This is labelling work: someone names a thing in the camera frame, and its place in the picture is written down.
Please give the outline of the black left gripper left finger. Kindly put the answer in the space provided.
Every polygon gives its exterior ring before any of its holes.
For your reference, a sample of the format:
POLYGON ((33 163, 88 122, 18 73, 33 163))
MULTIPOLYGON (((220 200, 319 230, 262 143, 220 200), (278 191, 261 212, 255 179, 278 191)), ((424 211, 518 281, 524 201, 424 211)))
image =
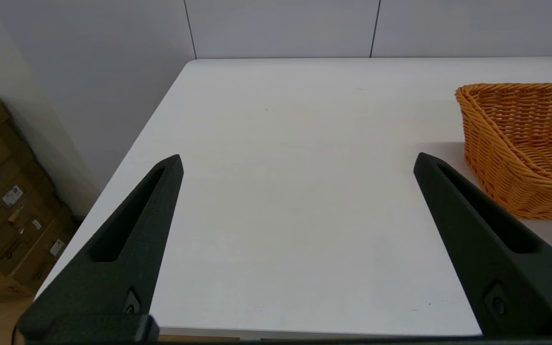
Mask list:
POLYGON ((150 314, 184 169, 145 175, 18 319, 18 337, 156 337, 150 314))

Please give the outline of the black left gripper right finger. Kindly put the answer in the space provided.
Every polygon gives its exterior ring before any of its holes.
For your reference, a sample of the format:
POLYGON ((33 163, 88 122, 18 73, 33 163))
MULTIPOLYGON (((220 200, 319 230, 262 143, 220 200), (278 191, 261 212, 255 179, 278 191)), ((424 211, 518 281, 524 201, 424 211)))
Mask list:
POLYGON ((443 160, 414 176, 482 333, 552 336, 552 247, 443 160))

